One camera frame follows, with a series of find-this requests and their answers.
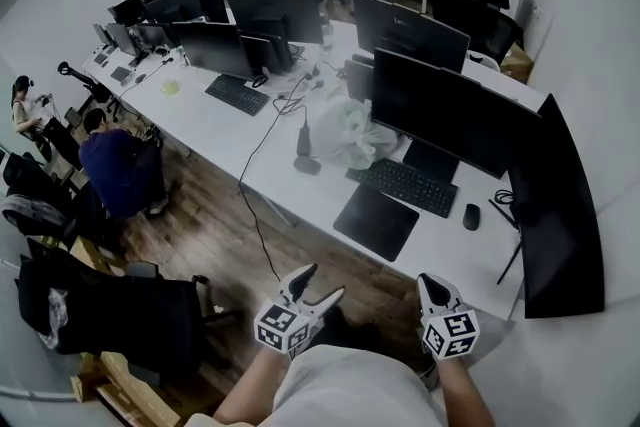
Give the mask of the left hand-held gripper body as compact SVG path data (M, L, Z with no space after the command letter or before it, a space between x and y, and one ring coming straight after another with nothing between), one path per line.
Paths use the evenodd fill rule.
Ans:
M254 318L254 337L281 354L290 354L311 339L319 322L319 308L280 290L266 300Z

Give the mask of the black keyboard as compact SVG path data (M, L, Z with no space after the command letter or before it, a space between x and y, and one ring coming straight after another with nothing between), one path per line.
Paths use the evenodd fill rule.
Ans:
M458 192L455 185L390 159L367 169L349 168L346 177L442 218L449 217Z
M245 114L255 116L268 103L269 96L245 83L243 79L219 75L205 93Z

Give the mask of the brown cardboard box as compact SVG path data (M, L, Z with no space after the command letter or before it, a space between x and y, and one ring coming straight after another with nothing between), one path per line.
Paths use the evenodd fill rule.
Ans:
M534 61L517 44L513 43L500 64L501 73L523 84L527 84Z

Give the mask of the clear plastic bag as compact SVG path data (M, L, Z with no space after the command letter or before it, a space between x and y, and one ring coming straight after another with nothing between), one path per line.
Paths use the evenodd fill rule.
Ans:
M60 346L60 330L68 323L66 290L51 288L48 295L48 321L49 328L40 339L51 350L57 351Z

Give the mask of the small black monitor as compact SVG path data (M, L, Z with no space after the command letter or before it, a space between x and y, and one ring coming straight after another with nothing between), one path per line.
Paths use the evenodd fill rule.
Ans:
M365 102L371 100L374 86L374 67L353 60L344 63L344 76L348 96L351 99Z

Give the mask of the black monitor with logo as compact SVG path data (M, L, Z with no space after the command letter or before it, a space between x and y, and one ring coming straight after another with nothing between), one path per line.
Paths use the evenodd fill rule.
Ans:
M385 0L353 0L361 50L377 48L461 73L470 37L418 11Z

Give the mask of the white plastic bag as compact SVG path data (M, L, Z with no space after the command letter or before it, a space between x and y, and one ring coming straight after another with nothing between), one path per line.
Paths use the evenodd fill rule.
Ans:
M311 156L323 164L365 170L389 157L399 145L397 133L376 123L371 102L350 98L332 100L312 119Z

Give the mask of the person's left black shoe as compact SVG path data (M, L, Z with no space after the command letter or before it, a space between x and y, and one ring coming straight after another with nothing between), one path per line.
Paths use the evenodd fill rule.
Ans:
M346 320L339 306L332 307L323 317L323 327L314 341L321 345L355 348L358 337L356 329Z

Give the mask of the leaning black monitor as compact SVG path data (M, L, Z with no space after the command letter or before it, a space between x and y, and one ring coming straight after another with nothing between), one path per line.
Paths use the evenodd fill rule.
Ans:
M277 75L291 71L293 58L285 38L247 31L241 31L240 36L255 76L265 71Z

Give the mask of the person's right forearm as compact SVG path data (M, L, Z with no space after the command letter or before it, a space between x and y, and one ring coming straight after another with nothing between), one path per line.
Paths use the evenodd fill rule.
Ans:
M448 427L495 427L495 421L461 358L437 362Z

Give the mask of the large flat black monitor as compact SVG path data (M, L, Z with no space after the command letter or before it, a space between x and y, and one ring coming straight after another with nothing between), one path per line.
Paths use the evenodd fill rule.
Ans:
M500 178L541 116L463 75L378 48L371 119Z

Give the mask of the person's right black shoe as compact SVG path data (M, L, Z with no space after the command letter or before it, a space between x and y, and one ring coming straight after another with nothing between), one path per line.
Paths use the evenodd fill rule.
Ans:
M421 354L416 333L412 329L367 322L359 326L356 332L363 350L396 358Z

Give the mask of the person's left forearm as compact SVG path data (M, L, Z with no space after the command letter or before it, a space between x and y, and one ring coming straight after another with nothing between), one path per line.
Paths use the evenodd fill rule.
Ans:
M263 347L221 402L213 418L223 424L258 426L272 412L287 356Z

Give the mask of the black mouse pad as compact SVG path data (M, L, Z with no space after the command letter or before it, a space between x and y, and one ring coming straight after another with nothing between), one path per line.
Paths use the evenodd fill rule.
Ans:
M395 262L419 213L366 185L359 185L333 228L388 262Z

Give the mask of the curved black monitor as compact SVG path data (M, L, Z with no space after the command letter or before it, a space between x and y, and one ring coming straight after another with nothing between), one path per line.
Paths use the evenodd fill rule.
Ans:
M599 313L605 276L595 207L570 129L553 96L537 111L496 101L496 140L509 162L524 269L525 316Z

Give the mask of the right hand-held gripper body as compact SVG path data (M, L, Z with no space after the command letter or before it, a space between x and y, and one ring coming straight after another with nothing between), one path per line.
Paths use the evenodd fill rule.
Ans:
M435 359L446 360L471 353L479 336L476 312L469 310L430 318L422 341Z

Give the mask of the person's black shoe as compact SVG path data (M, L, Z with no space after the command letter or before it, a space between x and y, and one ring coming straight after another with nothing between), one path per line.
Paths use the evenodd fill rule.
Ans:
M323 327L314 341L321 345L355 348L358 337L356 329L346 320L339 306L332 307L323 317Z
M359 326L356 332L363 350L396 358L421 354L416 333L412 329L367 322Z

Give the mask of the tilted black chair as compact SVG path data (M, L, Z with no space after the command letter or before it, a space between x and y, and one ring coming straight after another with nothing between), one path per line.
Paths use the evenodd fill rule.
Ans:
M94 81L92 78L78 72L72 68L66 61L61 62L57 71L63 76L71 76L79 80L83 86L91 93L91 96L98 102L106 105L108 113L112 114L112 120L118 121L118 110L121 105L120 101L113 95L103 84Z

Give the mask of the black chair with clothes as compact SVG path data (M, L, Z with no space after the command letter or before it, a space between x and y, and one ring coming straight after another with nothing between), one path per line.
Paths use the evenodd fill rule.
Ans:
M9 155L2 178L8 186L0 215L25 236L50 237L71 247L77 237L101 244L108 237L106 214L89 183L73 192L56 182L31 155Z

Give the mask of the person's white shirt torso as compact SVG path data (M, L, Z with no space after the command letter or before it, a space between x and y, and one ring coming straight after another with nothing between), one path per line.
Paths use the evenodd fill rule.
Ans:
M293 360L258 426L223 425L213 415L194 414L184 427L440 427L429 392L405 364L330 345Z

